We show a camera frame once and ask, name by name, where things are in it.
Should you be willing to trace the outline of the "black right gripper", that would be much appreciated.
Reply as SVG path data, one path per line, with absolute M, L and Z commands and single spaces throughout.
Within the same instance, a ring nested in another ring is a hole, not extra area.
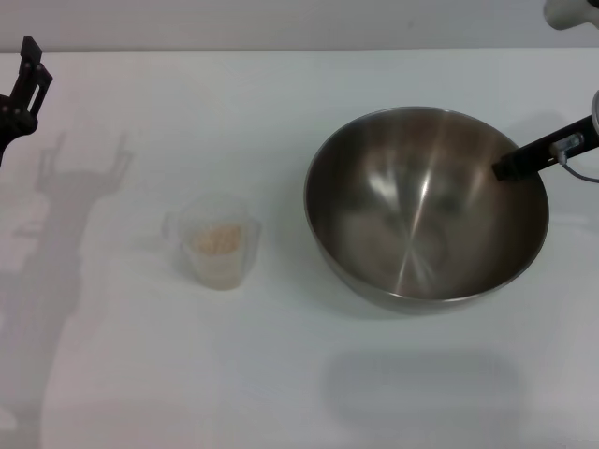
M 502 156 L 492 165 L 498 181 L 520 181 L 545 167 L 546 159 L 565 166 L 576 156 L 598 148 L 598 119 L 588 116 L 547 135 L 543 144 L 530 144 Z

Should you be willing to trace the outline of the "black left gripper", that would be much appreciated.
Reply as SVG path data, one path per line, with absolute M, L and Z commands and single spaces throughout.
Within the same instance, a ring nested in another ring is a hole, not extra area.
M 0 161 L 11 142 L 37 130 L 37 115 L 52 82 L 52 75 L 41 63 L 42 50 L 31 36 L 23 38 L 20 56 L 19 74 L 10 96 L 1 95 Z

